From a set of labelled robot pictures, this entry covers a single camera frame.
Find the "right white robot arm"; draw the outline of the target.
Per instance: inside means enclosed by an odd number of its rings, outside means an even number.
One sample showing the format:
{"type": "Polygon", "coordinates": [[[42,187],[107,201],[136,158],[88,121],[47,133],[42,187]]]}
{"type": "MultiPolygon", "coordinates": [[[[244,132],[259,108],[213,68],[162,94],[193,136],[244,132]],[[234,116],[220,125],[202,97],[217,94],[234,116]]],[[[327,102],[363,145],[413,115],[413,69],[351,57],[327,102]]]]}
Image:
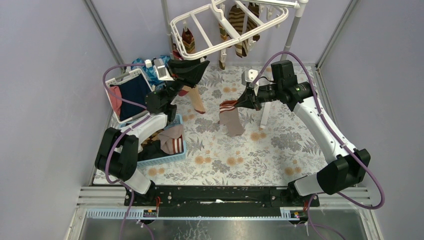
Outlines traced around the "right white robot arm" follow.
{"type": "Polygon", "coordinates": [[[318,143],[327,165],[312,175],[288,184],[287,201],[301,205],[307,196],[324,192],[333,195],[363,181],[371,156],[366,149],[359,150],[336,128],[331,120],[322,120],[327,114],[319,107],[319,99],[308,82],[298,82],[293,63],[289,60],[271,64],[272,81],[265,85],[253,83],[259,72],[246,70],[241,75],[245,90],[236,102],[238,108],[260,110],[263,103],[279,101],[305,124],[318,143]]]}

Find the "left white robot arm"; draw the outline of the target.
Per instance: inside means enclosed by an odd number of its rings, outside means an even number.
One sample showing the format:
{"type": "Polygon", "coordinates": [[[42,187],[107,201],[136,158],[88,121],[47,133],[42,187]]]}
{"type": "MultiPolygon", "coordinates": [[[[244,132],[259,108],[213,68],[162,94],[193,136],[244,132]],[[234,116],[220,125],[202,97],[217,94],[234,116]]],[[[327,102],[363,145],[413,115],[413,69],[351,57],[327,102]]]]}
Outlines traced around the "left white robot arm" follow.
{"type": "Polygon", "coordinates": [[[144,206],[155,200],[154,183],[137,167],[141,141],[165,128],[176,116],[172,102],[184,86],[195,87],[202,79],[209,60],[170,60],[165,72],[170,80],[162,89],[149,92],[145,99],[146,114],[124,130],[109,127],[103,134],[95,159],[95,168],[106,177],[113,176],[144,206]]]}

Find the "pile of socks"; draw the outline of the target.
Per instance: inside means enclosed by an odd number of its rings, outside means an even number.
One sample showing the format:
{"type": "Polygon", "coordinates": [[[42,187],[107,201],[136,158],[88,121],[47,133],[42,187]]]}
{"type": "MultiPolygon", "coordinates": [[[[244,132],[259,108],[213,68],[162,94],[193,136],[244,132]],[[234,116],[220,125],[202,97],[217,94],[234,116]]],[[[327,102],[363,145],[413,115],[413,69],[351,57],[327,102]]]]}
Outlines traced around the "pile of socks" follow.
{"type": "Polygon", "coordinates": [[[167,129],[161,129],[142,141],[138,161],[147,161],[181,154],[184,151],[184,126],[177,124],[167,129]]]}

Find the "blue patterned cloth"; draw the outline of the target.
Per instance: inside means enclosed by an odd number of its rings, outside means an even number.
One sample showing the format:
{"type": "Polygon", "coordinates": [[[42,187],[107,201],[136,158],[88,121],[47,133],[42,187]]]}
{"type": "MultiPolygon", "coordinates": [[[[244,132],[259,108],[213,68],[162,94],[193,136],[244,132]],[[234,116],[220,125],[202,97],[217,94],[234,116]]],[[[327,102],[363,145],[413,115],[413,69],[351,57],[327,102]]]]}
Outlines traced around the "blue patterned cloth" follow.
{"type": "MultiPolygon", "coordinates": [[[[162,59],[163,63],[166,64],[171,58],[169,55],[160,55],[160,59],[162,59]]],[[[141,64],[141,63],[145,63],[145,61],[142,58],[137,58],[132,62],[132,64],[141,64]]],[[[145,65],[131,66],[131,70],[134,70],[136,68],[143,69],[143,71],[146,73],[146,75],[149,78],[148,82],[153,90],[156,90],[156,89],[160,90],[164,88],[165,82],[158,79],[153,66],[151,67],[146,67],[145,65]]]]}

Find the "white laundry basket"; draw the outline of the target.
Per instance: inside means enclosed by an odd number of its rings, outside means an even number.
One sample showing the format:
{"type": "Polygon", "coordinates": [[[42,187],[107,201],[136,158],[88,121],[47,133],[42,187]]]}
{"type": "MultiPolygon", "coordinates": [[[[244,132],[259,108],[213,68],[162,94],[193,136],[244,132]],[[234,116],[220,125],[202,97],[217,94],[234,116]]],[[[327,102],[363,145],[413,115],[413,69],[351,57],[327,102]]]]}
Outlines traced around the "white laundry basket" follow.
{"type": "Polygon", "coordinates": [[[145,97],[152,91],[150,78],[141,68],[103,81],[105,92],[118,123],[131,122],[144,114],[145,97]]]}

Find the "dark navy cloth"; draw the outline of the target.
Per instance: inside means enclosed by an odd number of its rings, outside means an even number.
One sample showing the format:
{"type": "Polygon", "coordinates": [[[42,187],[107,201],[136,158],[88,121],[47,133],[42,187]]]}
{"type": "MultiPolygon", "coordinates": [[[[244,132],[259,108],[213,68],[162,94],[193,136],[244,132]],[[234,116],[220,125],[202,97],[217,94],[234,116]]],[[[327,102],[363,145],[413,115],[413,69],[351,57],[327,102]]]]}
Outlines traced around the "dark navy cloth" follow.
{"type": "MultiPolygon", "coordinates": [[[[145,97],[148,93],[151,92],[148,83],[144,79],[142,75],[139,75],[125,83],[119,85],[111,85],[118,86],[121,92],[121,98],[143,105],[146,105],[145,97]]],[[[120,108],[120,117],[119,120],[125,121],[129,118],[132,118],[140,113],[142,113],[145,109],[139,106],[135,106],[128,102],[122,102],[122,106],[120,108]]]]}

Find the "brown patterned hanging sock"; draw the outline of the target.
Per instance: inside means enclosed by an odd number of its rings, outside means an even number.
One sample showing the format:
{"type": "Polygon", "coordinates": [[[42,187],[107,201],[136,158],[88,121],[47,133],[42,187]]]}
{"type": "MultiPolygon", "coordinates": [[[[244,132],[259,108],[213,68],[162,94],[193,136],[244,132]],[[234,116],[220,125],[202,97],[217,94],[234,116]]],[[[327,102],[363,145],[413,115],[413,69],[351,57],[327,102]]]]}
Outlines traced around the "brown patterned hanging sock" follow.
{"type": "MultiPolygon", "coordinates": [[[[247,7],[257,18],[260,17],[260,7],[258,4],[256,3],[252,3],[250,2],[248,7],[247,7]]],[[[253,29],[255,29],[257,27],[257,23],[251,18],[251,17],[247,17],[247,22],[246,22],[246,32],[249,32],[253,29]]],[[[253,48],[253,46],[256,44],[256,42],[260,39],[260,35],[256,34],[254,36],[252,36],[251,38],[248,38],[247,40],[244,41],[244,50],[245,50],[245,55],[247,55],[249,53],[249,51],[253,48]]]]}

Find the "pink cloth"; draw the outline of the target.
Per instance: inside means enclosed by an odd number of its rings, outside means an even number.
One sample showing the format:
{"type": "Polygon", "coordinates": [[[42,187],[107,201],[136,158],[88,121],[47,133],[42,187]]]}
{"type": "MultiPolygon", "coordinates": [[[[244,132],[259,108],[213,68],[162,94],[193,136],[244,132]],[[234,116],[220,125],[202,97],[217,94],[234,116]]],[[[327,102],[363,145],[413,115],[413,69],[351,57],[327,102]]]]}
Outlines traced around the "pink cloth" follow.
{"type": "MultiPolygon", "coordinates": [[[[113,85],[109,89],[115,96],[118,96],[120,98],[122,97],[120,88],[118,86],[113,85]]],[[[108,93],[108,96],[109,96],[109,100],[110,100],[110,103],[111,103],[111,107],[112,107],[114,113],[119,118],[120,114],[121,114],[121,106],[122,106],[123,101],[116,98],[115,96],[111,95],[110,93],[108,93]]]]}

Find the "blue laundry basket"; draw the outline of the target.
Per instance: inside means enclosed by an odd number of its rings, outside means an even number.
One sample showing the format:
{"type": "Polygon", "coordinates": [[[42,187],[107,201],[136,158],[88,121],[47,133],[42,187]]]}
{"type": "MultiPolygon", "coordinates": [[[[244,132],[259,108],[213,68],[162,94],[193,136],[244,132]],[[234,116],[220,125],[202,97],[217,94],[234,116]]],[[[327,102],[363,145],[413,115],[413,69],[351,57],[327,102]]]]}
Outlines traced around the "blue laundry basket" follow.
{"type": "Polygon", "coordinates": [[[142,151],[141,143],[150,137],[153,133],[158,130],[165,130],[175,125],[183,125],[182,116],[180,114],[175,115],[171,121],[168,121],[168,116],[164,113],[160,114],[146,114],[141,118],[123,123],[118,127],[121,132],[127,131],[127,135],[134,135],[138,139],[138,153],[136,154],[136,163],[139,168],[171,163],[175,161],[182,161],[186,158],[187,146],[183,131],[183,152],[174,155],[160,157],[151,160],[138,161],[138,154],[142,151]]]}

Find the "white sock hanger frame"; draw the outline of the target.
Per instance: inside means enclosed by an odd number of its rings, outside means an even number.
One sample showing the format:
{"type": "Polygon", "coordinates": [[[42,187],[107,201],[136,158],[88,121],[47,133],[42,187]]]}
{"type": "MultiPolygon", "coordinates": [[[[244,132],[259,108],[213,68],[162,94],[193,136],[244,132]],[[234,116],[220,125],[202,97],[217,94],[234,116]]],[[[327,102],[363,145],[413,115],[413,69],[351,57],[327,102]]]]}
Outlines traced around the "white sock hanger frame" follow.
{"type": "Polygon", "coordinates": [[[279,26],[288,18],[289,8],[295,9],[296,12],[299,12],[301,10],[301,5],[298,1],[290,2],[279,0],[253,0],[252,3],[254,4],[259,4],[260,6],[269,5],[272,9],[275,9],[279,12],[279,14],[274,19],[263,22],[259,17],[256,17],[241,1],[235,0],[234,4],[238,5],[245,12],[245,16],[251,17],[257,24],[257,27],[255,29],[249,32],[245,32],[242,35],[239,35],[229,23],[228,17],[225,16],[223,3],[223,0],[212,0],[209,4],[203,5],[194,10],[179,15],[170,21],[169,26],[171,35],[175,40],[177,50],[185,60],[197,60],[218,51],[223,52],[224,49],[235,46],[241,41],[245,42],[245,40],[253,37],[256,34],[260,34],[271,27],[279,26]],[[203,26],[196,17],[197,14],[203,13],[205,11],[211,12],[218,24],[223,27],[225,33],[228,35],[227,40],[219,44],[213,44],[211,42],[208,33],[204,30],[203,26]],[[186,19],[189,18],[192,19],[207,45],[207,48],[192,54],[186,52],[183,45],[182,37],[180,35],[179,30],[177,29],[177,24],[179,22],[185,23],[186,19]]]}

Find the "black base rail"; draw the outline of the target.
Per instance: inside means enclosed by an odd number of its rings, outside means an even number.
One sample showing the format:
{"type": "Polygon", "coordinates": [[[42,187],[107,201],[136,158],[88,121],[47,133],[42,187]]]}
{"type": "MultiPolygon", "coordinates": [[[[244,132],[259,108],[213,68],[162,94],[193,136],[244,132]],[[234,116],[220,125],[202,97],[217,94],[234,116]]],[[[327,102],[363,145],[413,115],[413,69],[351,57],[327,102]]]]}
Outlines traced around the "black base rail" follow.
{"type": "Polygon", "coordinates": [[[153,207],[159,217],[171,218],[273,218],[285,208],[320,206],[318,197],[294,197],[286,187],[211,185],[156,185],[145,195],[127,190],[123,204],[153,207]]]}

